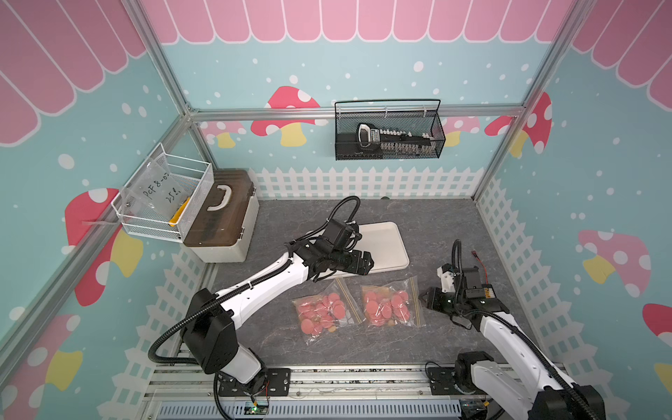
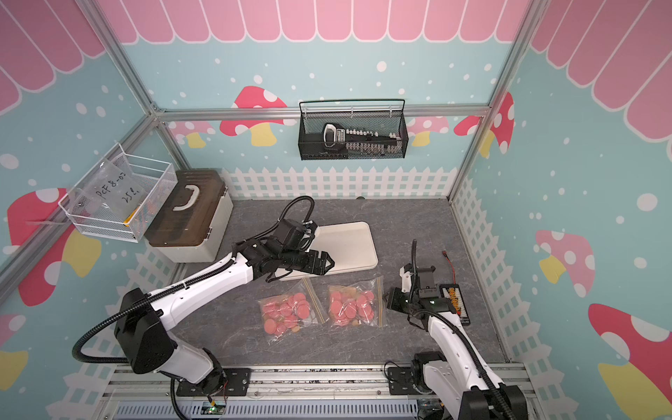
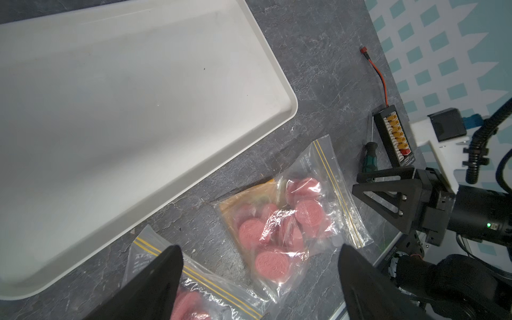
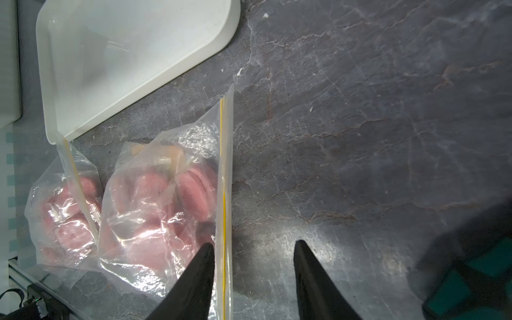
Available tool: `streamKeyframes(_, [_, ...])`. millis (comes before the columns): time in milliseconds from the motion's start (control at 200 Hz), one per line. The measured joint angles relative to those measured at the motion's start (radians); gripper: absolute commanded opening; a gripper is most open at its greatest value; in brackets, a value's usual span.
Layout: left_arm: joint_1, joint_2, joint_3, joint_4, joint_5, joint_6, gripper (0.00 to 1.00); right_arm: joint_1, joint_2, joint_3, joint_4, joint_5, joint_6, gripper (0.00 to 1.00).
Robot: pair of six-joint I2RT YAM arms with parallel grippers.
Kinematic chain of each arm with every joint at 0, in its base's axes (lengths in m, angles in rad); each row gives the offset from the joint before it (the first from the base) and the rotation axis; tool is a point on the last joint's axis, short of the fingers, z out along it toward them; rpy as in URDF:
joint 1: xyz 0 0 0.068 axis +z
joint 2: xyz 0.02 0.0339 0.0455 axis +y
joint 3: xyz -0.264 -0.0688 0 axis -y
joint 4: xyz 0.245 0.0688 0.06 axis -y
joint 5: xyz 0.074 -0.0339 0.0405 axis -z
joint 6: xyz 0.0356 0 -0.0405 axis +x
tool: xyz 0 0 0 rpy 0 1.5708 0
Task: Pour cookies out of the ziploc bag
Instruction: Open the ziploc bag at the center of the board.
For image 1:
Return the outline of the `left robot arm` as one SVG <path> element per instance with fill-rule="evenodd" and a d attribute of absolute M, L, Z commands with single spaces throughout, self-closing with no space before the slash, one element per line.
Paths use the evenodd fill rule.
<path fill-rule="evenodd" d="M 157 364 L 197 365 L 216 380 L 233 378 L 255 395 L 266 386 L 268 369 L 237 339 L 237 330 L 259 309 L 291 288 L 338 272 L 366 276 L 375 262 L 355 247 L 362 233 L 355 212 L 346 220 L 330 213 L 313 231 L 285 243 L 285 253 L 257 274 L 218 292 L 203 289 L 191 299 L 183 320 L 152 343 L 148 359 Z"/>

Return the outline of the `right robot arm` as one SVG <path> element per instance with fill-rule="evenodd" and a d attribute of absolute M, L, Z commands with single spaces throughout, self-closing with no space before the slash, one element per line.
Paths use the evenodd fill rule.
<path fill-rule="evenodd" d="M 511 377 L 485 351 L 460 353 L 453 365 L 458 392 L 482 392 L 514 419 L 606 418 L 598 390 L 560 370 L 523 332 L 478 268 L 464 266 L 460 240 L 454 241 L 451 261 L 437 274 L 441 285 L 425 293 L 428 309 L 448 316 L 457 327 L 479 332 L 516 373 Z"/>

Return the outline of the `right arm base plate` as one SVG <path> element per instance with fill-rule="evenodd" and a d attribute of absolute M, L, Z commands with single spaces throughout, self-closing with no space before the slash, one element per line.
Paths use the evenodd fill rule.
<path fill-rule="evenodd" d="M 456 382 L 453 367 L 442 367 L 429 363 L 425 365 L 425 375 L 433 396 L 467 396 L 474 393 L 460 388 Z"/>

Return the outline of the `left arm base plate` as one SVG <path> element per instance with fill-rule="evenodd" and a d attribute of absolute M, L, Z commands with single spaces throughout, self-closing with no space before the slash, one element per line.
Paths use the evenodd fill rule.
<path fill-rule="evenodd" d="M 292 371 L 265 367 L 249 383 L 240 383 L 233 376 L 217 374 L 219 397 L 287 397 Z"/>

